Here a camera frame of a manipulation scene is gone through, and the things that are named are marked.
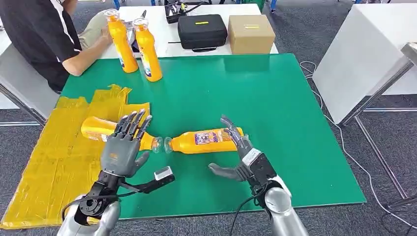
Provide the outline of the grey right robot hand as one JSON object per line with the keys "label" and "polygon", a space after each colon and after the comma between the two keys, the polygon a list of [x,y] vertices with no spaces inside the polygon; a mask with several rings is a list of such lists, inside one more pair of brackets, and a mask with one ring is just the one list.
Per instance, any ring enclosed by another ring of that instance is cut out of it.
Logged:
{"label": "grey right robot hand", "polygon": [[250,171],[250,169],[243,163],[242,159],[245,157],[246,154],[249,153],[253,146],[249,141],[248,136],[241,135],[237,127],[228,117],[222,115],[220,121],[226,125],[224,131],[231,136],[232,141],[235,147],[237,148],[237,153],[240,162],[234,168],[220,167],[215,163],[210,163],[208,165],[208,168],[211,170],[213,174],[217,176],[233,179],[236,181],[246,181],[253,174]]}

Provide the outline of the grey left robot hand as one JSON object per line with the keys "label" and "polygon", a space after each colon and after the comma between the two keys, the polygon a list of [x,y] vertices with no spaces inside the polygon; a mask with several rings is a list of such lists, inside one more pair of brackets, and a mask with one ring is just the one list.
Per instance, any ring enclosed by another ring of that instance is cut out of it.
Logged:
{"label": "grey left robot hand", "polygon": [[138,156],[142,137],[152,119],[148,115],[144,123],[139,125],[144,114],[144,109],[133,111],[117,123],[101,153],[100,164],[103,171],[120,177],[133,177],[147,162],[149,151]]}

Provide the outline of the person's hand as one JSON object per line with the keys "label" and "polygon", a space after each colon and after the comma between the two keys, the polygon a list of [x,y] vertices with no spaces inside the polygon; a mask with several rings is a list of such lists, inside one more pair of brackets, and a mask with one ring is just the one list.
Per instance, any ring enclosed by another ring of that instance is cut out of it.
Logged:
{"label": "person's hand", "polygon": [[108,30],[108,28],[107,28],[107,27],[103,27],[103,28],[101,29],[101,36],[100,36],[100,38],[99,38],[99,41],[100,41],[103,45],[107,45],[107,46],[109,46],[109,45],[111,45],[111,44],[113,43],[113,40],[112,40],[111,34],[110,34],[110,32],[109,32],[109,30]]}

